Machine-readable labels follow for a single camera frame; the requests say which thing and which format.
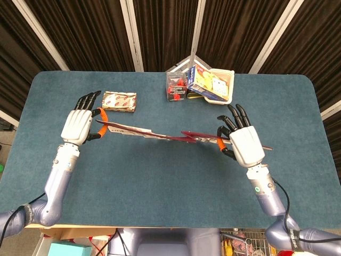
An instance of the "black curtain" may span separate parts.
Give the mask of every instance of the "black curtain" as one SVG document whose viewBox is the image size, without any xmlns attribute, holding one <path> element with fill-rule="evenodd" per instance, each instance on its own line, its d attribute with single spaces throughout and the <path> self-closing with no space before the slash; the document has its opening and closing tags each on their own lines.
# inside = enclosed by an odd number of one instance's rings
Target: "black curtain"
<svg viewBox="0 0 341 256">
<path fill-rule="evenodd" d="M 323 122 L 326 129 L 332 157 L 341 182 L 341 111 L 328 117 Z"/>
<path fill-rule="evenodd" d="M 12 1 L 0 16 L 0 110 L 19 120 L 35 75 L 60 68 Z"/>
<path fill-rule="evenodd" d="M 207 0 L 197 56 L 213 68 L 248 73 L 289 0 Z"/>
<path fill-rule="evenodd" d="M 71 70 L 135 70 L 119 0 L 26 3 Z"/>
<path fill-rule="evenodd" d="M 320 110 L 341 100 L 341 1 L 304 1 L 260 73 L 303 74 Z"/>
<path fill-rule="evenodd" d="M 134 0 L 144 71 L 166 71 L 191 54 L 198 0 Z"/>
</svg>

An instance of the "blue carpet tabletop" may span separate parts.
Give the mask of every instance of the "blue carpet tabletop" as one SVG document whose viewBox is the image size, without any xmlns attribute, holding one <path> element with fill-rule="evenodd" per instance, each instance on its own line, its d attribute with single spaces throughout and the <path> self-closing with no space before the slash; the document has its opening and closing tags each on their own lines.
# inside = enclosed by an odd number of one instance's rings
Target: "blue carpet tabletop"
<svg viewBox="0 0 341 256">
<path fill-rule="evenodd" d="M 215 134 L 226 106 L 204 99 L 167 102 L 165 73 L 47 71 L 31 86 L 0 182 L 0 211 L 44 191 L 62 128 L 76 101 L 102 90 L 136 92 L 134 113 L 109 120 L 173 136 Z M 311 81 L 302 75 L 240 75 L 233 101 L 244 106 L 266 151 L 263 163 L 287 190 L 301 228 L 340 228 L 341 186 Z M 100 128 L 93 122 L 92 132 Z M 107 132 L 80 147 L 60 224 L 133 227 L 253 227 L 274 221 L 261 210 L 246 169 L 217 145 Z"/>
</svg>

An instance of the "teal box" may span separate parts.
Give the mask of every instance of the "teal box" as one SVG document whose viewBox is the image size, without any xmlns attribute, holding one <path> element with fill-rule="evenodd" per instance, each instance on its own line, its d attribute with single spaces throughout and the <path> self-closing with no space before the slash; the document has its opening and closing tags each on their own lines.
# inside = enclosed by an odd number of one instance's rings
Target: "teal box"
<svg viewBox="0 0 341 256">
<path fill-rule="evenodd" d="M 55 242 L 51 244 L 48 256 L 90 256 L 91 247 L 70 242 Z"/>
</svg>

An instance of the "black cable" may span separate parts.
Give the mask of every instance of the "black cable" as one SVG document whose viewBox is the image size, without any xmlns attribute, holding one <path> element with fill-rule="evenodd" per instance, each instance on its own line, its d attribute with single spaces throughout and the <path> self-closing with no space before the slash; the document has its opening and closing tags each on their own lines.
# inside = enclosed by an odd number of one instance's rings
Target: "black cable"
<svg viewBox="0 0 341 256">
<path fill-rule="evenodd" d="M 42 193 L 40 196 L 38 196 L 37 198 L 33 199 L 31 202 L 29 202 L 28 204 L 32 204 L 34 203 L 35 201 L 37 201 L 38 199 L 40 199 L 41 197 L 43 197 L 45 195 L 45 193 Z M 0 248 L 1 248 L 1 245 L 2 245 L 2 241 L 4 240 L 4 237 L 5 237 L 5 233 L 6 233 L 6 229 L 7 229 L 7 226 L 9 225 L 9 223 L 11 222 L 11 219 L 18 213 L 20 212 L 22 209 L 24 209 L 24 207 L 22 205 L 20 205 L 12 214 L 11 216 L 7 219 L 6 221 L 6 224 L 4 226 L 4 230 L 2 231 L 2 234 L 1 234 L 1 238 L 0 238 Z"/>
<path fill-rule="evenodd" d="M 0 144 L 6 145 L 6 146 L 11 146 L 11 144 L 6 144 L 6 143 L 2 143 L 2 142 L 0 142 Z"/>
<path fill-rule="evenodd" d="M 124 255 L 127 256 L 127 252 L 126 252 L 126 249 L 125 249 L 125 243 L 123 241 L 123 238 L 121 237 L 121 233 L 119 231 L 117 231 L 117 233 L 118 233 L 119 239 L 121 239 L 121 243 L 122 243 L 123 250 L 124 250 Z"/>
<path fill-rule="evenodd" d="M 118 230 L 116 229 L 115 233 L 108 239 L 108 241 L 103 245 L 103 247 L 98 251 L 98 253 L 96 254 L 96 256 L 99 256 L 101 251 L 103 251 L 103 249 L 110 243 L 110 241 L 116 236 L 116 233 L 118 232 Z"/>
<path fill-rule="evenodd" d="M 290 200 L 289 200 L 289 196 L 288 193 L 286 192 L 286 190 L 284 189 L 284 187 L 282 187 L 281 184 L 278 183 L 278 181 L 276 181 L 274 178 L 272 178 L 273 182 L 275 182 L 284 192 L 286 198 L 287 198 L 287 209 L 286 209 L 286 215 L 284 217 L 284 226 L 285 229 L 288 233 L 288 235 L 290 235 L 288 226 L 287 226 L 287 219 L 288 219 L 288 214 L 289 214 L 289 208 L 290 208 Z M 298 238 L 298 240 L 305 242 L 305 243 L 326 243 L 326 242 L 333 242 L 333 241 L 341 241 L 340 237 L 335 237 L 335 238 L 329 238 L 329 239 L 322 239 L 322 240 L 306 240 L 303 238 Z"/>
</svg>

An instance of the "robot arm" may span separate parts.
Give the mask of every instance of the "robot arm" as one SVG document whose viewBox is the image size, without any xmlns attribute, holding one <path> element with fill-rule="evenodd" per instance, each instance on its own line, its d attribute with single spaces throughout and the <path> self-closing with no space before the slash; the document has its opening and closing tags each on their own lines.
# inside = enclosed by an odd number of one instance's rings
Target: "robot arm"
<svg viewBox="0 0 341 256">
<path fill-rule="evenodd" d="M 101 91 L 97 91 L 81 97 L 74 110 L 68 115 L 61 133 L 65 143 L 58 146 L 45 185 L 47 200 L 39 199 L 22 205 L 15 211 L 0 213 L 0 234 L 2 234 L 2 239 L 18 234 L 30 223 L 52 226 L 58 222 L 61 216 L 62 202 L 79 157 L 78 147 L 85 143 L 86 140 L 103 137 L 107 130 L 104 125 L 98 133 L 89 133 L 94 116 L 100 114 L 104 121 L 108 121 L 103 109 L 97 108 L 91 111 L 94 101 L 100 93 Z"/>
<path fill-rule="evenodd" d="M 239 113 L 229 105 L 236 125 L 227 116 L 218 117 L 228 128 L 220 126 L 217 135 L 220 137 L 224 134 L 229 138 L 233 150 L 228 150 L 221 139 L 218 139 L 218 146 L 222 153 L 248 169 L 247 178 L 254 188 L 263 212 L 277 218 L 265 232 L 268 242 L 279 250 L 340 256 L 340 236 L 314 228 L 300 230 L 295 220 L 288 215 L 288 210 L 285 209 L 275 185 L 281 187 L 280 184 L 271 177 L 267 165 L 262 164 L 265 154 L 258 134 L 251 126 L 245 110 L 238 104 L 236 108 Z"/>
</svg>

